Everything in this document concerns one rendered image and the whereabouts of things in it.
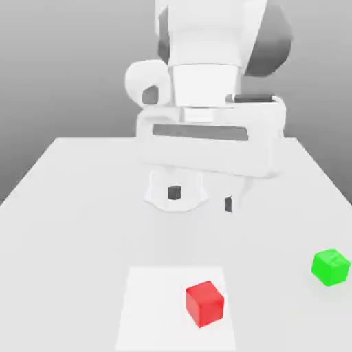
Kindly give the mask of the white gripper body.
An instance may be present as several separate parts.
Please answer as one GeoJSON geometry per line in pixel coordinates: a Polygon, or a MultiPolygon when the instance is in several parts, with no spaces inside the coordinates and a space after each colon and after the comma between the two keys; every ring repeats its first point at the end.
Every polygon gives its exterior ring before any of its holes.
{"type": "Polygon", "coordinates": [[[276,147],[283,141],[284,102],[234,103],[220,109],[149,107],[137,117],[140,156],[148,164],[267,177],[278,172],[276,147]],[[237,127],[246,141],[153,135],[156,124],[184,127],[237,127]]]}

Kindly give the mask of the small red cube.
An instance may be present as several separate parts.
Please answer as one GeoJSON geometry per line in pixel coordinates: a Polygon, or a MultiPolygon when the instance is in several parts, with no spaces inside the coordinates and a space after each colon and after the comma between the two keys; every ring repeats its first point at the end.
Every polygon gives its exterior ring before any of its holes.
{"type": "Polygon", "coordinates": [[[223,318],[224,302],[210,280],[186,289],[186,310],[199,328],[223,318]]]}

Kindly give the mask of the small green cube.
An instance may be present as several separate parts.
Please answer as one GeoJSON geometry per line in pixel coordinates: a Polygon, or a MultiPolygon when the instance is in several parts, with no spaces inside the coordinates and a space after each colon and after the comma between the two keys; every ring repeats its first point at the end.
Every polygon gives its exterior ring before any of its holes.
{"type": "Polygon", "coordinates": [[[333,286],[347,280],[351,262],[336,249],[317,252],[313,258],[311,273],[325,286],[333,286]]]}

